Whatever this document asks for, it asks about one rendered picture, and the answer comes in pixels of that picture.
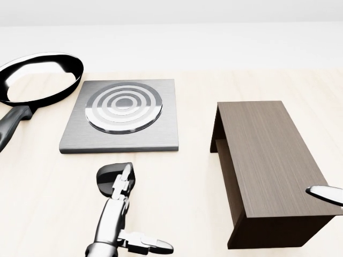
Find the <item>dark brown wooden shelf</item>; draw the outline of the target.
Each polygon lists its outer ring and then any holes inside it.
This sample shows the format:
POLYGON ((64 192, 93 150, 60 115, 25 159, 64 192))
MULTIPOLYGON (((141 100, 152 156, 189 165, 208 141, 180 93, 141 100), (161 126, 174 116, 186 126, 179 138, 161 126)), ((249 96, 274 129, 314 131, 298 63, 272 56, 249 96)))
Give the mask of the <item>dark brown wooden shelf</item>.
POLYGON ((343 216, 306 193, 327 182, 281 101, 219 102, 210 151, 232 215, 230 250, 301 247, 343 216))

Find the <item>flat grey stove plate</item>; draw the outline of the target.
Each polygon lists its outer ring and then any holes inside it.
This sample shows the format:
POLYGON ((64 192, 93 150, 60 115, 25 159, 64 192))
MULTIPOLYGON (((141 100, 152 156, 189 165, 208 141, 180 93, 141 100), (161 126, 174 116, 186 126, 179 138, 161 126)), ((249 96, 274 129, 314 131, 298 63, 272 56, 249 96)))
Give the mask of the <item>flat grey stove plate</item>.
POLYGON ((177 151, 175 81, 84 81, 59 151, 123 153, 177 151))

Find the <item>round black stove knob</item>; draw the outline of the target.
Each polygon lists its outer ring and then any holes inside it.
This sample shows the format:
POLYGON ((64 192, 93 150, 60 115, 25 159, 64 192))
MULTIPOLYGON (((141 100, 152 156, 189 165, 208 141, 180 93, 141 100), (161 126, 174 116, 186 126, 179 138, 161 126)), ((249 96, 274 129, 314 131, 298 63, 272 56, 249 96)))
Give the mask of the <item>round black stove knob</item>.
POLYGON ((115 163, 115 164, 108 164, 101 167, 97 174, 96 174, 96 183, 99 188, 99 191, 106 197, 111 197, 113 193, 113 183, 118 175, 121 175, 124 171, 124 168, 129 165, 130 166, 130 174, 128 175, 129 186, 128 190, 122 191, 121 194, 125 196, 129 196, 131 190, 133 189, 136 178, 133 169, 132 162, 125 162, 125 163, 115 163))

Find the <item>black frying pan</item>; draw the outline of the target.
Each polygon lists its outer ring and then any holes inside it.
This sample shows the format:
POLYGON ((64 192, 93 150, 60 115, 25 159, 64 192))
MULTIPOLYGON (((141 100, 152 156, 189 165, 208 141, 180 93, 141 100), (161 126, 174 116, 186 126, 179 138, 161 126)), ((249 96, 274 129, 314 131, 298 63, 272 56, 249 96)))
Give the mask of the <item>black frying pan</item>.
POLYGON ((57 103, 78 87, 84 72, 82 61, 76 56, 63 52, 40 52, 17 58, 0 66, 0 102, 12 107, 9 112, 0 119, 0 152, 11 140, 20 121, 30 120, 38 108, 57 103), (61 70, 63 74, 71 73, 74 80, 68 86, 64 85, 57 92, 36 100, 12 101, 8 97, 10 89, 9 81, 17 80, 20 69, 45 73, 48 67, 54 71, 61 70))

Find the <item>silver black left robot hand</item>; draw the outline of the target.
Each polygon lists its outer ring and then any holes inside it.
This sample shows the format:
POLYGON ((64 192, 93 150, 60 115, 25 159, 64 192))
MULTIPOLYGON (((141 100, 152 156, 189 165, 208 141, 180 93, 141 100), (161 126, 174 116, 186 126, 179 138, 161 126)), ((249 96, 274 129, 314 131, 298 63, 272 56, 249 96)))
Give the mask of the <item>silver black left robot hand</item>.
POLYGON ((125 217, 129 210, 129 196, 122 195, 122 191, 128 190, 130 166, 127 165, 121 175, 118 175, 113 183, 113 193, 107 197, 107 201, 101 213, 95 233, 94 242, 102 242, 117 248, 126 248, 131 253, 147 255, 172 254, 174 248, 171 244, 148 237, 140 232, 125 232, 125 217))

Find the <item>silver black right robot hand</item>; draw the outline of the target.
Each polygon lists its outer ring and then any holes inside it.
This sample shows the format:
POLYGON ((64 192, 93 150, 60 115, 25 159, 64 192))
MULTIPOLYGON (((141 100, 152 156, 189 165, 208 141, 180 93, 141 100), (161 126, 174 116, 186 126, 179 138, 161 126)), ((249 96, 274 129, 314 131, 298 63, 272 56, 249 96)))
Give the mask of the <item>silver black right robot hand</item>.
POLYGON ((320 200, 343 208, 343 188, 327 185, 312 185, 307 187, 305 192, 320 200))

